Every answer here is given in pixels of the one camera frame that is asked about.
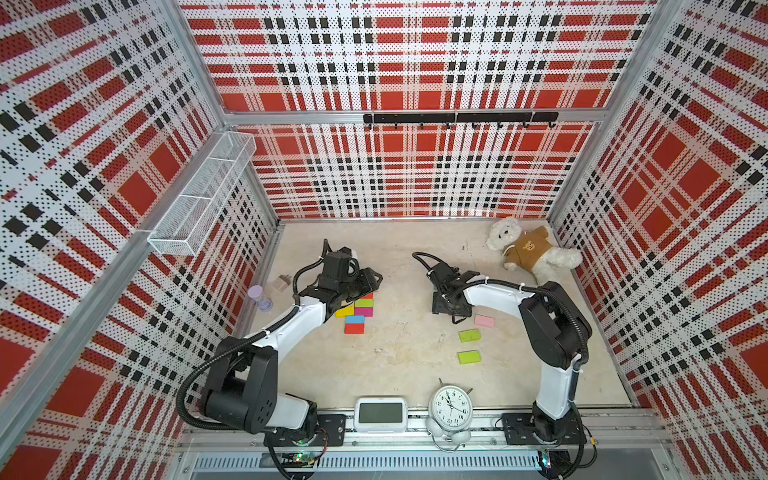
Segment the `white digital display device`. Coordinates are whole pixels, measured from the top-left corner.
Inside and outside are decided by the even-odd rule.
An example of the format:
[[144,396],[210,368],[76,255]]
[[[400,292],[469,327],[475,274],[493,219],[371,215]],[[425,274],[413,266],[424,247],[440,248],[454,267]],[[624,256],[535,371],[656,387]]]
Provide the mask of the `white digital display device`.
[[359,433],[404,433],[408,404],[403,397],[360,397],[354,408],[354,429]]

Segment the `small brown white object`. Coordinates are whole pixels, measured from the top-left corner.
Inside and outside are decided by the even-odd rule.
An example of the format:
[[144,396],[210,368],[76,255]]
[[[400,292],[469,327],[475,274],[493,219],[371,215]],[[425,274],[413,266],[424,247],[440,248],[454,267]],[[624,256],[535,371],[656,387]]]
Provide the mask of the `small brown white object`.
[[285,291],[291,285],[292,285],[292,276],[287,274],[279,275],[272,282],[272,287],[278,291]]

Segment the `pink block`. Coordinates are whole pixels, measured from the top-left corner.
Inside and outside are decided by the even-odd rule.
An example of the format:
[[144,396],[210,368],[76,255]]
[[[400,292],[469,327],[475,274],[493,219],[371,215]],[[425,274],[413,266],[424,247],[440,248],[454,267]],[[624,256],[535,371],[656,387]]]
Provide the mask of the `pink block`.
[[495,319],[487,315],[481,315],[481,314],[476,315],[474,318],[474,323],[476,326],[480,326],[484,328],[495,327]]

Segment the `red block front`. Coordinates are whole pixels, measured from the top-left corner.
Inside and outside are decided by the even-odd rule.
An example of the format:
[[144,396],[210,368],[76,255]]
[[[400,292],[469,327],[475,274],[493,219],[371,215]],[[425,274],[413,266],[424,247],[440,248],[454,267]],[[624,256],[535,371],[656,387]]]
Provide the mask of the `red block front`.
[[344,326],[344,333],[346,335],[362,335],[365,332],[365,325],[362,323],[358,324],[346,324]]

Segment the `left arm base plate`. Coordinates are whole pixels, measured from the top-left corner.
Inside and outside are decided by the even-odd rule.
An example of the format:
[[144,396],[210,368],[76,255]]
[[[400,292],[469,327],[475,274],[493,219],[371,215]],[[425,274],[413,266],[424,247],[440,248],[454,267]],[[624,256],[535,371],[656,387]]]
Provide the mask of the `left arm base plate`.
[[273,447],[340,447],[344,444],[347,416],[319,414],[313,426],[299,430],[277,428],[265,434],[264,445]]

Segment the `magenta block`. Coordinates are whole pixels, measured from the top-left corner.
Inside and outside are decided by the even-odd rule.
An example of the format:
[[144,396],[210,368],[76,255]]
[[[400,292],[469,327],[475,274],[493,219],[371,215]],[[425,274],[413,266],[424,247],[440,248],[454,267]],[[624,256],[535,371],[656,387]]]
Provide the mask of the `magenta block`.
[[354,315],[361,317],[372,317],[374,315],[372,307],[355,307]]

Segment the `white analog alarm clock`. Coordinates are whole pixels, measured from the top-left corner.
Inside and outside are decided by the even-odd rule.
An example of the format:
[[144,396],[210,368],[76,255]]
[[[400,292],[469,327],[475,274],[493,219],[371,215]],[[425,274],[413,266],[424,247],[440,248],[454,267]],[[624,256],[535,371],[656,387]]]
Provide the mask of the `white analog alarm clock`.
[[454,453],[471,439],[473,403],[468,390],[442,379],[439,382],[429,400],[425,426],[439,451]]

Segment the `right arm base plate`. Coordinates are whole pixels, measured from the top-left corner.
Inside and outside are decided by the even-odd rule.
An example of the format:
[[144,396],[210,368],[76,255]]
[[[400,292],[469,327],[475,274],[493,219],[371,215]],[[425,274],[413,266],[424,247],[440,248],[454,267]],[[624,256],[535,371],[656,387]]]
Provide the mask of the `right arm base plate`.
[[586,442],[572,412],[558,420],[544,414],[504,413],[501,430],[509,446],[579,446]]

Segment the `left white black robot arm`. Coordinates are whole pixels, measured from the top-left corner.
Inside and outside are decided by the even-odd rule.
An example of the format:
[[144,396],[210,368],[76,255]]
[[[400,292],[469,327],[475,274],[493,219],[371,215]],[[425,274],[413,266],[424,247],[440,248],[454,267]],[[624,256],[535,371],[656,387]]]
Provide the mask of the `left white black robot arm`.
[[317,405],[279,392],[279,365],[306,336],[382,281],[350,248],[325,245],[318,260],[292,277],[289,310],[256,333],[225,338],[181,382],[178,416],[196,429],[263,434],[266,443],[278,436],[311,442],[321,432]]

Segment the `black hook rail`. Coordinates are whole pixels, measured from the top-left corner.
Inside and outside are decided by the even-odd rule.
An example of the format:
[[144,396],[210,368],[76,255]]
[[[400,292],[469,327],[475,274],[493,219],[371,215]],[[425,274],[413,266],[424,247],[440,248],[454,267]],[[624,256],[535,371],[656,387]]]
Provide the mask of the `black hook rail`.
[[532,123],[554,124],[558,121],[559,112],[521,111],[521,112],[480,112],[480,113],[375,113],[364,114],[365,125],[405,125],[405,124],[521,124]]

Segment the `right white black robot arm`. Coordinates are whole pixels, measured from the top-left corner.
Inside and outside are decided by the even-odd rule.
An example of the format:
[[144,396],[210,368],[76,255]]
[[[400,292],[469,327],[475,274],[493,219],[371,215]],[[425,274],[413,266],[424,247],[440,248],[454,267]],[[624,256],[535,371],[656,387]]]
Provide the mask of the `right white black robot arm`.
[[592,329],[556,282],[525,286],[491,279],[475,271],[460,272],[443,261],[427,269],[433,286],[433,311],[467,318],[486,307],[522,321],[530,346],[541,361],[539,391],[532,406],[532,435],[554,445],[568,435],[576,419],[579,375],[589,361]]

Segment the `yellow rectangular block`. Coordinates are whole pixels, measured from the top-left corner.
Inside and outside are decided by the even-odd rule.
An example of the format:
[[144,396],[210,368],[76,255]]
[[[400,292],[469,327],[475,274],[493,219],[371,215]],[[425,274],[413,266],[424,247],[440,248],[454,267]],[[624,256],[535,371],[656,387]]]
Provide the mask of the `yellow rectangular block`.
[[353,315],[355,312],[354,306],[346,306],[335,313],[336,318],[345,318]]

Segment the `white teddy bear brown shirt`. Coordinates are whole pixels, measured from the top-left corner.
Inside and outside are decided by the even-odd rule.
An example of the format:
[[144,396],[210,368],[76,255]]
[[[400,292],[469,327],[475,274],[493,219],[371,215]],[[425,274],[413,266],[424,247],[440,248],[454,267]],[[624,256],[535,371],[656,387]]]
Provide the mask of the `white teddy bear brown shirt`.
[[553,245],[545,227],[525,230],[514,218],[501,219],[490,227],[486,247],[501,254],[505,270],[525,270],[539,285],[553,281],[560,270],[577,268],[583,261],[579,250]]

